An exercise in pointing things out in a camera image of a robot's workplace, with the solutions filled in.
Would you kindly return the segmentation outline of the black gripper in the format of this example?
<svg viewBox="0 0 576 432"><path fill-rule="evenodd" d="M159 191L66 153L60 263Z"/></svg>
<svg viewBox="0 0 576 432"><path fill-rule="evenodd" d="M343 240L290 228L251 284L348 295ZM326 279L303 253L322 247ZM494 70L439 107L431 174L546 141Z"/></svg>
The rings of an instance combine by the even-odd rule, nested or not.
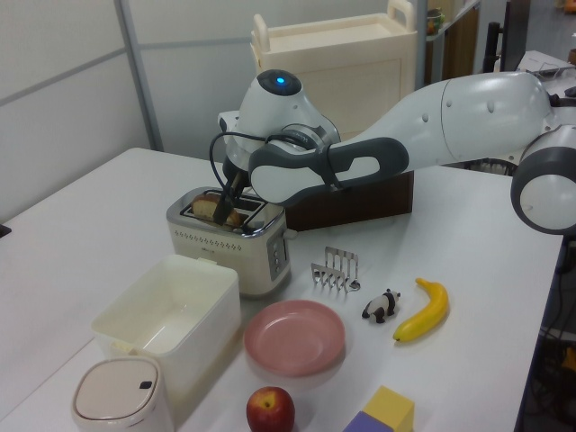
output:
<svg viewBox="0 0 576 432"><path fill-rule="evenodd" d="M230 160L225 160L223 174L227 183L222 189L220 200L212 215L213 221L218 225L241 225L242 219L236 210L236 205L243 192L243 185L246 184L246 171Z"/></svg>

